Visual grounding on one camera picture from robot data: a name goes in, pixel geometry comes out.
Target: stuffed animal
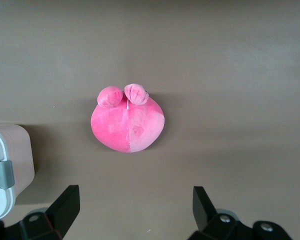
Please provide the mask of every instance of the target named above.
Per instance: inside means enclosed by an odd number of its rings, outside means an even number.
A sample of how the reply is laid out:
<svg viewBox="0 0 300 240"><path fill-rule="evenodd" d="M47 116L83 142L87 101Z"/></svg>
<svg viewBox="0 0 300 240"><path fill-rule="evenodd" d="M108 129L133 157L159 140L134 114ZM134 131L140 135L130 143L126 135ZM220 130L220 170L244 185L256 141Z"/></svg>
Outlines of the stuffed animal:
<svg viewBox="0 0 300 240"><path fill-rule="evenodd" d="M117 86L103 89L91 116L94 136L111 149L133 153L149 147L164 128L160 106L139 84L122 91Z"/></svg>

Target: container lid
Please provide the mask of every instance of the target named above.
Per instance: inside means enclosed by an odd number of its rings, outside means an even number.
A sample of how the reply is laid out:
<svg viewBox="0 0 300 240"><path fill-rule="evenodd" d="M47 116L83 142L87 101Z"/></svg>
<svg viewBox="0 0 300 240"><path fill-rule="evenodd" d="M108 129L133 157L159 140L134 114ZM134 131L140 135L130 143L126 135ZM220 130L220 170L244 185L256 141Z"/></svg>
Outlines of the container lid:
<svg viewBox="0 0 300 240"><path fill-rule="evenodd" d="M4 137L0 134L0 219L15 205L15 178Z"/></svg>

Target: pink ear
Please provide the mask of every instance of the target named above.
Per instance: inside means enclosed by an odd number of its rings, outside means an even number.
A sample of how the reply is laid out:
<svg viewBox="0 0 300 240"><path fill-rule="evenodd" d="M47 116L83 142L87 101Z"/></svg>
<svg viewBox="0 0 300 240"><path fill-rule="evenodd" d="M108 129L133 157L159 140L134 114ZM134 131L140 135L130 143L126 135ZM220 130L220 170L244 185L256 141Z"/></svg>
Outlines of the pink ear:
<svg viewBox="0 0 300 240"><path fill-rule="evenodd" d="M117 86L108 86L103 89L97 98L98 105L104 108L117 106L123 98L122 90Z"/></svg>
<svg viewBox="0 0 300 240"><path fill-rule="evenodd" d="M139 84L129 84L124 88L125 96L135 105L143 105L149 99L149 94L143 86Z"/></svg>

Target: white container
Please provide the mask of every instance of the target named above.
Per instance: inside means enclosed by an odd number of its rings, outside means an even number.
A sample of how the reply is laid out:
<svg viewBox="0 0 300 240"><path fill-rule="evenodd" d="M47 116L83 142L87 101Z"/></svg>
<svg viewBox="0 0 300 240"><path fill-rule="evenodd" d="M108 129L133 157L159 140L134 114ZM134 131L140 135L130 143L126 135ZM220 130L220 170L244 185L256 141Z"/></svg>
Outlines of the white container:
<svg viewBox="0 0 300 240"><path fill-rule="evenodd" d="M33 181L34 161L28 132L19 125L0 126L0 219Z"/></svg>

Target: screw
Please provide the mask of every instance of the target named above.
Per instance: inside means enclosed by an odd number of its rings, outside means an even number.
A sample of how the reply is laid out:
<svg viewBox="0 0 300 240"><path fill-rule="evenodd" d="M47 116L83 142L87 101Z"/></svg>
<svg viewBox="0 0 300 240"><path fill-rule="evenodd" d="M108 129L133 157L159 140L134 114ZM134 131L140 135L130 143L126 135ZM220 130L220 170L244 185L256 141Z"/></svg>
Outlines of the screw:
<svg viewBox="0 0 300 240"><path fill-rule="evenodd" d="M36 220L38 220L39 219L39 216L38 215L33 215L33 216L31 216L30 218L29 218L29 222L34 222L34 221L36 221Z"/></svg>
<svg viewBox="0 0 300 240"><path fill-rule="evenodd" d="M272 232L274 229L268 223L261 223L261 228L267 232Z"/></svg>
<svg viewBox="0 0 300 240"><path fill-rule="evenodd" d="M227 215L221 215L220 220L224 223L230 223L230 218Z"/></svg>

